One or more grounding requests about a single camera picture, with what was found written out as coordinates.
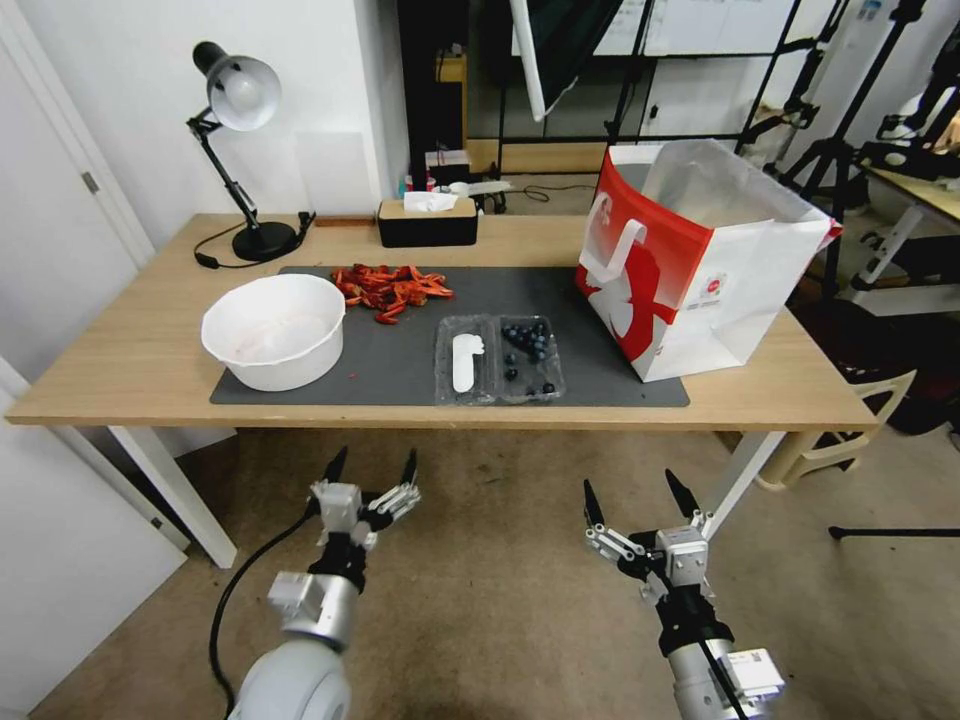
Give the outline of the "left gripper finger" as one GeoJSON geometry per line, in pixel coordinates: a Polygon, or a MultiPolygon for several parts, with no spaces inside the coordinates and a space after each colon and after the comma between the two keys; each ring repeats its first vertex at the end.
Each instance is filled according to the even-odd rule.
{"type": "Polygon", "coordinates": [[[314,482],[310,486],[311,493],[316,500],[317,504],[322,503],[322,497],[324,491],[328,488],[330,484],[336,484],[340,481],[346,459],[348,455],[348,447],[343,446],[337,454],[328,462],[326,465],[321,479],[317,482],[314,482]]]}
{"type": "Polygon", "coordinates": [[[408,454],[401,480],[398,484],[379,494],[368,493],[364,500],[364,521],[371,532],[380,532],[400,520],[414,509],[421,500],[417,484],[417,450],[408,454]]]}

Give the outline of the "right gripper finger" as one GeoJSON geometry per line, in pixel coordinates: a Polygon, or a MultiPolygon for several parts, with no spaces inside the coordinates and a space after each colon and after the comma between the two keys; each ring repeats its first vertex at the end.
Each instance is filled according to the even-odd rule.
{"type": "Polygon", "coordinates": [[[682,483],[669,468],[665,470],[665,478],[683,518],[688,521],[691,527],[698,530],[703,537],[711,537],[713,534],[714,513],[704,512],[692,491],[682,483]]]}
{"type": "Polygon", "coordinates": [[[620,573],[633,579],[646,579],[650,566],[645,547],[606,524],[589,479],[583,480],[583,493],[586,543],[599,556],[613,564],[620,573]]]}

